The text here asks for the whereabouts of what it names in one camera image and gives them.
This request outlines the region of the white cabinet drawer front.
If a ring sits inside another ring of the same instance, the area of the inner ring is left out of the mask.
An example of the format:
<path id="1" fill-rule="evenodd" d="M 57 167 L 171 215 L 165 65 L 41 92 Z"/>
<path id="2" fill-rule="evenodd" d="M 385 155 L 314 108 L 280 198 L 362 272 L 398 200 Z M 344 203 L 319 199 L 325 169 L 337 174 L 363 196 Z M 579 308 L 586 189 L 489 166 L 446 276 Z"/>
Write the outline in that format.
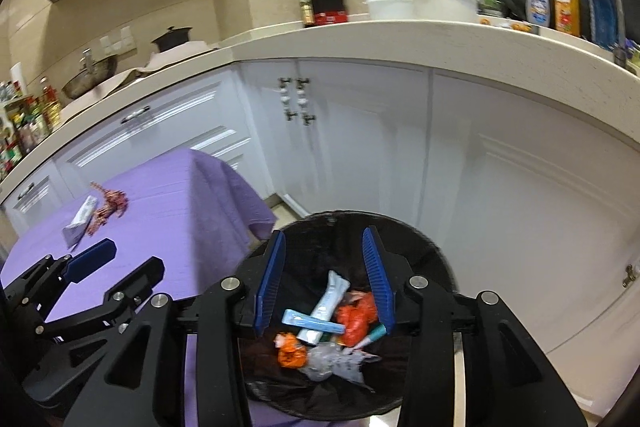
<path id="1" fill-rule="evenodd" d="M 218 158 L 258 193 L 264 179 L 232 68 L 183 81 L 144 98 L 70 142 L 54 162 L 70 193 L 104 183 L 170 150 L 190 148 Z"/>

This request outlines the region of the small white tube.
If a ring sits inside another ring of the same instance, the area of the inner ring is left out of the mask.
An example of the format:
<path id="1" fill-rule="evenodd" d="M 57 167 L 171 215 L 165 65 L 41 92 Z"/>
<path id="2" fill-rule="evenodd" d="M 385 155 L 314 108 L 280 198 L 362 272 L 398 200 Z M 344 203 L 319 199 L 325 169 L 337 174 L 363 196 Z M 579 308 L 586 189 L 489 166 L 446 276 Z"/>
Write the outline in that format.
<path id="1" fill-rule="evenodd" d="M 98 205 L 98 199 L 89 195 L 77 210 L 72 221 L 63 228 L 62 235 L 68 251 L 73 251 L 86 234 L 96 205 Z"/>

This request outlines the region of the teal white tube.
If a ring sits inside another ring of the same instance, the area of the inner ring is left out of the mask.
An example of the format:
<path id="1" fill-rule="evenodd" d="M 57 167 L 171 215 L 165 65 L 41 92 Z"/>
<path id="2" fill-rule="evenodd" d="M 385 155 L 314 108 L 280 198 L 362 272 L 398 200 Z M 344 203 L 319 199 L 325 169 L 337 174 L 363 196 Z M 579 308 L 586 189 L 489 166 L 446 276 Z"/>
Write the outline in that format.
<path id="1" fill-rule="evenodd" d="M 375 329 L 372 329 L 372 331 L 368 335 L 365 335 L 359 341 L 359 343 L 356 343 L 356 345 L 352 347 L 352 350 L 361 350 L 364 347 L 369 346 L 371 343 L 375 343 L 375 341 L 380 340 L 386 335 L 387 335 L 386 327 L 383 324 L 380 324 L 376 326 Z"/>

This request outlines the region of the orange dish soap bottle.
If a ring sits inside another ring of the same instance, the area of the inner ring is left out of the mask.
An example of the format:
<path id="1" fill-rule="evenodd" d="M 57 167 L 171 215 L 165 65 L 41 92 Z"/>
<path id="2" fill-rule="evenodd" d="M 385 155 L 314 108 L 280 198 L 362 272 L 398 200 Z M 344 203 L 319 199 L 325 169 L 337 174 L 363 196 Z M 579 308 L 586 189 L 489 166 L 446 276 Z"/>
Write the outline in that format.
<path id="1" fill-rule="evenodd" d="M 580 35 L 579 0 L 553 0 L 554 29 L 563 34 Z"/>

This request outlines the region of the purple tablecloth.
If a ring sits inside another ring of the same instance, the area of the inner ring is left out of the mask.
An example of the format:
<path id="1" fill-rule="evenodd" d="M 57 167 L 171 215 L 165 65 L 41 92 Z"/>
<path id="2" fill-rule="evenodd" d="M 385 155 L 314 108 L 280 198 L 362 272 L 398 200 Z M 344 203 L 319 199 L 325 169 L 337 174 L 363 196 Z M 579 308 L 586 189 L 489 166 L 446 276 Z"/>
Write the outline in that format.
<path id="1" fill-rule="evenodd" d="M 233 277 L 245 259 L 261 255 L 276 231 L 270 208 L 242 176 L 203 153 L 164 154 L 115 176 L 108 187 L 124 195 L 123 212 L 89 233 L 78 251 L 68 251 L 62 230 L 80 204 L 73 200 L 56 210 L 17 242 L 2 269 L 1 289 L 47 255 L 75 257 L 102 239 L 111 239 L 117 247 L 115 258 L 79 284 L 68 286 L 48 315 L 49 322 L 99 306 L 107 289 L 151 257 L 165 265 L 164 278 L 152 296 L 198 297 L 209 286 Z M 201 426 L 196 419 L 195 369 L 196 338 L 189 336 L 183 426 Z"/>

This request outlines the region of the dark sauce bottle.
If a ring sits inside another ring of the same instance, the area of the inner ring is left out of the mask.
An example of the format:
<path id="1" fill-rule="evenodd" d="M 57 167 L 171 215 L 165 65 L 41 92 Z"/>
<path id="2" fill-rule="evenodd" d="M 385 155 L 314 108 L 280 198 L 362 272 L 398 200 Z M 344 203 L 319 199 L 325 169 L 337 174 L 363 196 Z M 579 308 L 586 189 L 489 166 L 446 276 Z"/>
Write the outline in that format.
<path id="1" fill-rule="evenodd" d="M 314 27 L 314 9 L 312 8 L 312 0 L 298 0 L 300 12 L 302 13 L 303 26 L 305 28 Z"/>

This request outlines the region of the small orange plastic bag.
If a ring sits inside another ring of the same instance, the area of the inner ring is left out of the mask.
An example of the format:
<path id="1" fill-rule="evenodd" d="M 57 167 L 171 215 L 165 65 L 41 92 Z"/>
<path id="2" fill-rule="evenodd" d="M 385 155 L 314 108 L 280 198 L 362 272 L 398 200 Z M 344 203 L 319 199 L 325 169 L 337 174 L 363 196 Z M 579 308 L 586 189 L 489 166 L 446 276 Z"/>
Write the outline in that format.
<path id="1" fill-rule="evenodd" d="M 278 349 L 278 363 L 285 369 L 301 369 L 307 364 L 307 348 L 292 333 L 279 333 L 274 337 Z"/>

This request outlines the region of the white plastic container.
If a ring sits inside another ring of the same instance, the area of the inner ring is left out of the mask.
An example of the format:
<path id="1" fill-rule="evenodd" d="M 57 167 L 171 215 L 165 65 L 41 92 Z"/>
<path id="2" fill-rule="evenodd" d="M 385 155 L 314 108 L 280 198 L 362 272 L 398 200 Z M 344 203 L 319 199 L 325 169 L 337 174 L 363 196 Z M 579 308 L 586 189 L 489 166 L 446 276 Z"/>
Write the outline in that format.
<path id="1" fill-rule="evenodd" d="M 412 20 L 412 0 L 362 0 L 370 20 Z"/>

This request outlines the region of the black cooking pot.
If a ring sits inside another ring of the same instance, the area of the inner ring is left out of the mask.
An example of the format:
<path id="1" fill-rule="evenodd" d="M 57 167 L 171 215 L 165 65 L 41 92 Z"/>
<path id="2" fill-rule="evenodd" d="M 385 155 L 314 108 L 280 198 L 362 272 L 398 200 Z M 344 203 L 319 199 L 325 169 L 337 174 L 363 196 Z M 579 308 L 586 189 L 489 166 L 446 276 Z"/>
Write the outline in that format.
<path id="1" fill-rule="evenodd" d="M 170 49 L 175 48 L 176 46 L 181 46 L 190 41 L 190 31 L 191 27 L 174 27 L 170 26 L 167 30 L 160 35 L 159 37 L 152 40 L 154 46 L 160 52 L 166 52 Z"/>

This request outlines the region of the black trash bin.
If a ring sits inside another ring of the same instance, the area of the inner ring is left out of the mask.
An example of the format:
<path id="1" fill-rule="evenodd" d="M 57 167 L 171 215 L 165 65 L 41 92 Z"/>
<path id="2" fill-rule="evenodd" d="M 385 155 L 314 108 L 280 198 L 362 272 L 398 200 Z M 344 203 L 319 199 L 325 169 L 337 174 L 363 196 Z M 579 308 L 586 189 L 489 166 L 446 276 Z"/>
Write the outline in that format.
<path id="1" fill-rule="evenodd" d="M 329 211 L 284 227 L 286 258 L 270 326 L 241 343 L 254 425 L 364 426 L 400 406 L 409 338 L 395 334 L 357 347 L 381 326 L 362 255 L 370 227 L 413 273 L 447 291 L 456 287 L 440 249 L 396 219 Z"/>

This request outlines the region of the white bowl with ladle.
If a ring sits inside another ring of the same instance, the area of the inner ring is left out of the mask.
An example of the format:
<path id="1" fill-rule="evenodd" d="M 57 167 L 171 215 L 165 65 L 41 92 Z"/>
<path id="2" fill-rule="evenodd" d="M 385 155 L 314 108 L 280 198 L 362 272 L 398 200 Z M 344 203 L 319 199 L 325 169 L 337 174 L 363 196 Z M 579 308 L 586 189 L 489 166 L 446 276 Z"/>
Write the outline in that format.
<path id="1" fill-rule="evenodd" d="M 477 0 L 411 0 L 417 20 L 477 24 Z"/>

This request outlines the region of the white corner cabinet doors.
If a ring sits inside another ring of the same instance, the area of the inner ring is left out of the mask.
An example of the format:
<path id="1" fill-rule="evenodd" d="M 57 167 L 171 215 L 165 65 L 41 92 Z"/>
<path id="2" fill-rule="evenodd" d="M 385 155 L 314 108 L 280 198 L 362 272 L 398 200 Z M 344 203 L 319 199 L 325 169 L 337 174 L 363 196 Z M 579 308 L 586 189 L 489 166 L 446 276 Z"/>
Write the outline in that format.
<path id="1" fill-rule="evenodd" d="M 244 62 L 240 71 L 273 190 L 299 216 L 353 209 L 419 223 L 426 70 L 265 60 Z"/>

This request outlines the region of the steel wok pan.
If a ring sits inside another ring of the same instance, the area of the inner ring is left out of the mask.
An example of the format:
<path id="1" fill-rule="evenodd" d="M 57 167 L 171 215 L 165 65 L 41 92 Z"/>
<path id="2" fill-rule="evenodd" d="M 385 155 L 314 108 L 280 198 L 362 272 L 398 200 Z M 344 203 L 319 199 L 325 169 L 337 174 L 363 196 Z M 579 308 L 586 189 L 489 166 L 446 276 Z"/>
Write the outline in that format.
<path id="1" fill-rule="evenodd" d="M 71 80 L 68 80 L 62 92 L 69 100 L 77 100 L 81 95 L 86 94 L 99 84 L 115 75 L 118 57 L 116 54 L 107 55 L 102 60 L 97 61 L 92 56 L 90 49 L 82 51 L 79 61 L 79 72 Z"/>

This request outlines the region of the large white blue tube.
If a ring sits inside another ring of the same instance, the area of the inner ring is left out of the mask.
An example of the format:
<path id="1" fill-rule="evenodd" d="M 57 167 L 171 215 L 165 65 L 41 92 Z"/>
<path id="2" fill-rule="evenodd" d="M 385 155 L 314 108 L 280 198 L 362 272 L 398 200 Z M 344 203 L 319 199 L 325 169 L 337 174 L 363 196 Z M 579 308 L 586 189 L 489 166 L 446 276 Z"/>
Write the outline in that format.
<path id="1" fill-rule="evenodd" d="M 318 320 L 330 321 L 349 286 L 349 280 L 344 279 L 340 274 L 330 270 L 326 291 L 312 310 L 311 317 Z M 302 329 L 298 333 L 297 339 L 303 341 L 303 343 L 308 343 L 308 345 L 317 346 L 323 335 L 324 332 Z"/>

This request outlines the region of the condiment rack with bottles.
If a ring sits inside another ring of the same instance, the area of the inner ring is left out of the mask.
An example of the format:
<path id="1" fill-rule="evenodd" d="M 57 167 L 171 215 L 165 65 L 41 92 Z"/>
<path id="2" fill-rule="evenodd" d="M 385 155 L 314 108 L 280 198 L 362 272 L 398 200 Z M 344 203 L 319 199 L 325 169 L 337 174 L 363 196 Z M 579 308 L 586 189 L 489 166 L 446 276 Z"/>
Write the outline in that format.
<path id="1" fill-rule="evenodd" d="M 1 83 L 1 179 L 50 134 L 40 98 L 23 94 L 16 82 Z"/>

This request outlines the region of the red black utensil box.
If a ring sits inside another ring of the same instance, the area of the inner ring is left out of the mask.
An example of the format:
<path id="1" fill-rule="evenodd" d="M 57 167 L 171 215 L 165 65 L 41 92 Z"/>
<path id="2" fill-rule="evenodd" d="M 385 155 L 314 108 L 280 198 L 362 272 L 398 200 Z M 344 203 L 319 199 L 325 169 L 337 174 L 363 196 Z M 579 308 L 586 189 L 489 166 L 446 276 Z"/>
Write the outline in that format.
<path id="1" fill-rule="evenodd" d="M 312 0 L 312 10 L 316 26 L 348 22 L 344 0 Z"/>

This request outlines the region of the white cabinet door right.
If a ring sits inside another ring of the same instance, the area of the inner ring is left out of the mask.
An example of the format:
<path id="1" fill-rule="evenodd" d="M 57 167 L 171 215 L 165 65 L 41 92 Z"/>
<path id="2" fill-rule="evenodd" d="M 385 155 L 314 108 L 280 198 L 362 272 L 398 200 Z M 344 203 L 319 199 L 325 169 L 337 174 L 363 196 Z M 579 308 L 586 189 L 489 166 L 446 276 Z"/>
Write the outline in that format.
<path id="1" fill-rule="evenodd" d="M 639 256 L 639 155 L 554 108 L 434 75 L 422 228 L 459 291 L 495 291 L 544 350 L 622 293 Z"/>

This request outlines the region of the red orange plastic bag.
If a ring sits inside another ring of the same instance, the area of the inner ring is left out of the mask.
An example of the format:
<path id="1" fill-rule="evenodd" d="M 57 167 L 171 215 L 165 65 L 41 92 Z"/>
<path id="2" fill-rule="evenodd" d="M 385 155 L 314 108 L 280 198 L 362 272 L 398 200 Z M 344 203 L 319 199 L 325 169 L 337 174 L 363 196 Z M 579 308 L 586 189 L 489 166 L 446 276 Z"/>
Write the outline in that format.
<path id="1" fill-rule="evenodd" d="M 372 293 L 360 293 L 347 305 L 339 306 L 335 312 L 337 323 L 346 326 L 341 343 L 352 348 L 368 335 L 370 325 L 378 321 L 378 310 Z"/>

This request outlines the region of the blue white sachet strip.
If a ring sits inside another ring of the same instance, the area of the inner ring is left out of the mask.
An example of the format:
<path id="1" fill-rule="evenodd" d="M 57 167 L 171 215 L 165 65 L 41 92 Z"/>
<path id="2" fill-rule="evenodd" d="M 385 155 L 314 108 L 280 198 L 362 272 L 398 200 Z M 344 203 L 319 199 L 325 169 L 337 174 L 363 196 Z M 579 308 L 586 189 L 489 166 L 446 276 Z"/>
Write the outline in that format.
<path id="1" fill-rule="evenodd" d="M 309 329 L 310 331 L 328 334 L 342 335 L 346 332 L 346 326 L 340 323 L 317 319 L 310 315 L 300 313 L 292 309 L 286 309 L 283 313 L 282 323 L 288 326 Z"/>

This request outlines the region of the clear plastic bag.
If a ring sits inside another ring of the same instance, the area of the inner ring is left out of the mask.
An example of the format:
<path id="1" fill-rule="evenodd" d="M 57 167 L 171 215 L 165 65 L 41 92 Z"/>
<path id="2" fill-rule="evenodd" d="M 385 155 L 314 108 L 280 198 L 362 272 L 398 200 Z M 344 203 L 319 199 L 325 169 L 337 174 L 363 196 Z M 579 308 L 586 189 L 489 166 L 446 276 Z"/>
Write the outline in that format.
<path id="1" fill-rule="evenodd" d="M 381 361 L 378 355 L 346 348 L 338 343 L 319 343 L 307 352 L 305 365 L 300 371 L 315 383 L 326 381 L 331 376 L 351 384 L 369 388 L 364 382 L 361 366 Z"/>

